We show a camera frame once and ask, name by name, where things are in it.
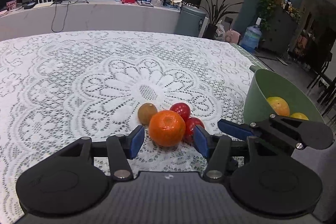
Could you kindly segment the smaller yellow-green pear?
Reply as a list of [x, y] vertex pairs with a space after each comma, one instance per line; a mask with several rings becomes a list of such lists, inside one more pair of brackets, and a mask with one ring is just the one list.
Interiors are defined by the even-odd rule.
[[302, 120], [305, 120], [305, 121], [309, 120], [309, 118], [305, 114], [299, 113], [299, 112], [291, 114], [290, 118], [302, 119]]

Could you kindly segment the large yellow-green pear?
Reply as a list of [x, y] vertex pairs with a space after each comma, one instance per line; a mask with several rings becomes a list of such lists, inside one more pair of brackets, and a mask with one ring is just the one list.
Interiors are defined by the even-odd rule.
[[290, 108], [286, 100], [281, 97], [268, 97], [266, 100], [277, 115], [290, 116]]

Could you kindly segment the orange mandarin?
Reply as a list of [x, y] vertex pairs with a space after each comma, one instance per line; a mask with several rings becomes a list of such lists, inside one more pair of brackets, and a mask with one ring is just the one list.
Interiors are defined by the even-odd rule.
[[174, 147], [182, 141], [185, 130], [185, 121], [178, 113], [162, 110], [152, 116], [148, 134], [157, 145]]

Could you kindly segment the green colander bowl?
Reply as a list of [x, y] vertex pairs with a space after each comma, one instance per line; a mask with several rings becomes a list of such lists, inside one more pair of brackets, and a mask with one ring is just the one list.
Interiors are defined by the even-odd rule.
[[284, 77], [251, 65], [249, 69], [254, 73], [245, 99], [243, 119], [246, 124], [263, 121], [273, 113], [267, 102], [269, 97], [281, 97], [288, 105], [291, 113], [305, 114], [310, 121], [324, 122], [314, 103]]

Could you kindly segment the red cherry tomato front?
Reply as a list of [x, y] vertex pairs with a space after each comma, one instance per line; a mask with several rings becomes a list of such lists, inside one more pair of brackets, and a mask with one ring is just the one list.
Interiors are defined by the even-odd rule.
[[190, 117], [187, 121], [185, 121], [185, 134], [184, 134], [184, 141], [187, 143], [192, 143], [193, 142], [193, 136], [194, 136], [194, 128], [196, 125], [200, 125], [203, 128], [205, 128], [203, 122], [195, 117]]

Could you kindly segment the red cherry tomato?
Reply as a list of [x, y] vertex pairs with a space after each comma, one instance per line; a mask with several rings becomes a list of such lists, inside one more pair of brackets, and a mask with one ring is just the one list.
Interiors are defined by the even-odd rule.
[[187, 143], [192, 143], [193, 142], [193, 136], [194, 136], [194, 128], [196, 125], [200, 125], [203, 128], [205, 128], [203, 122], [195, 117], [190, 117], [187, 121], [185, 121], [185, 134], [184, 134], [184, 141]]
[[170, 107], [171, 111], [178, 113], [184, 121], [190, 118], [191, 110], [189, 105], [184, 102], [175, 103]]

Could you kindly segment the red cherry tomato back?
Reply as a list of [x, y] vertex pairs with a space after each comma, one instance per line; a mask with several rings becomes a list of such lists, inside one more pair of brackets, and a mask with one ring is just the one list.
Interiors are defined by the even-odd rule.
[[178, 113], [184, 121], [190, 118], [191, 110], [189, 105], [184, 102], [175, 103], [170, 107], [171, 111]]

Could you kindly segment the blue water bottle jug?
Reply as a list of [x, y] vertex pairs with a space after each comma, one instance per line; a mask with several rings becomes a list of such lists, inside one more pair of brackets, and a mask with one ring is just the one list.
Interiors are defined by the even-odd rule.
[[240, 40], [240, 46], [247, 52], [253, 53], [258, 47], [259, 40], [262, 36], [260, 29], [261, 20], [261, 18], [257, 18], [253, 26], [247, 27], [243, 38]]

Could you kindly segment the dark cabinet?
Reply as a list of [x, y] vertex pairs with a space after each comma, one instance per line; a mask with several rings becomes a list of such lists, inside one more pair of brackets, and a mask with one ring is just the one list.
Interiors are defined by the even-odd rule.
[[298, 23], [284, 11], [277, 8], [273, 18], [269, 22], [269, 30], [264, 32], [261, 49], [272, 52], [279, 56], [287, 52], [291, 38], [293, 37]]

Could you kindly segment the small brown kiwi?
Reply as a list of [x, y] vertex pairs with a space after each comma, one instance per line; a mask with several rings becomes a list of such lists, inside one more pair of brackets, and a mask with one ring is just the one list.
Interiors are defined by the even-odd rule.
[[157, 112], [157, 108], [152, 103], [145, 103], [141, 105], [137, 113], [140, 124], [148, 126], [152, 116]]

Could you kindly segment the white plastic bag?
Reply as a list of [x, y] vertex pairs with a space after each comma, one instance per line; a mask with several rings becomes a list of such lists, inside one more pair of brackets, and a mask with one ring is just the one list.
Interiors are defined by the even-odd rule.
[[226, 31], [224, 29], [224, 26], [222, 25], [222, 20], [219, 20], [218, 23], [216, 24], [216, 31], [214, 33], [214, 39], [217, 41], [224, 42], [225, 41], [225, 36], [226, 36]]

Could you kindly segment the potted long-leaf plant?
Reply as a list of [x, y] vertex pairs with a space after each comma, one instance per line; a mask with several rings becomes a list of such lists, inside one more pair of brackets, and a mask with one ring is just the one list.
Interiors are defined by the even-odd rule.
[[206, 4], [204, 6], [199, 6], [205, 10], [206, 15], [208, 16], [208, 23], [203, 34], [205, 39], [214, 39], [215, 33], [217, 30], [217, 24], [219, 21], [226, 15], [235, 15], [239, 14], [238, 11], [233, 11], [231, 8], [233, 6], [242, 5], [242, 2], [228, 3], [228, 0], [205, 0]]

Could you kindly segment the grey round trash bin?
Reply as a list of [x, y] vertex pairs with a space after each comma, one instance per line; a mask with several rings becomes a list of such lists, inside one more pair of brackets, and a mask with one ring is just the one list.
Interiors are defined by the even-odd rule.
[[201, 31], [206, 13], [199, 8], [184, 5], [175, 27], [176, 35], [198, 37]]

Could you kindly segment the leafy plant on cabinet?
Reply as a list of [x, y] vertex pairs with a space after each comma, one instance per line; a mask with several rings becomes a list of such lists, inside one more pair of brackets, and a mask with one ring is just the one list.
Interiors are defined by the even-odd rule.
[[270, 30], [270, 21], [274, 18], [277, 9], [282, 9], [296, 23], [299, 23], [301, 14], [299, 9], [293, 6], [291, 0], [259, 0], [256, 14], [258, 18], [261, 18], [260, 28], [262, 31]]

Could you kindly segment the white marble tv console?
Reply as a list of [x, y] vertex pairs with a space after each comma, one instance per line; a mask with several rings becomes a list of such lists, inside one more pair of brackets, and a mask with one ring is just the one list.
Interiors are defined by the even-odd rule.
[[180, 12], [113, 0], [88, 0], [20, 9], [1, 17], [1, 40], [69, 31], [143, 31], [172, 34]]

